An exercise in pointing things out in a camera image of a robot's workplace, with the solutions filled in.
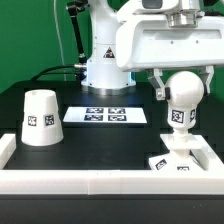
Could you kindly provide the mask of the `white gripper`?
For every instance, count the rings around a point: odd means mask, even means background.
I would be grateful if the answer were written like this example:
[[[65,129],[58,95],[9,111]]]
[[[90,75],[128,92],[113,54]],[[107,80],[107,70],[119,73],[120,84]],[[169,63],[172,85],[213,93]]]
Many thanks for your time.
[[[212,65],[224,64],[224,18],[206,16],[196,28],[171,28],[165,15],[133,16],[117,31],[116,60],[123,71],[149,69],[148,81],[158,101],[166,98],[161,69],[202,66],[199,78],[207,96]]]

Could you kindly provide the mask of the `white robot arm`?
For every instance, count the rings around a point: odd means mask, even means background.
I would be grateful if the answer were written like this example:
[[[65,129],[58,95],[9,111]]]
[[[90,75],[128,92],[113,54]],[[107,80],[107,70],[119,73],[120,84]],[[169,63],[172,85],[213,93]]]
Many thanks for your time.
[[[216,66],[224,66],[224,15],[207,13],[200,0],[129,0],[114,11],[107,0],[89,0],[92,55],[82,86],[117,95],[133,86],[133,72],[148,71],[156,98],[170,88],[165,70],[199,70],[210,92]]]

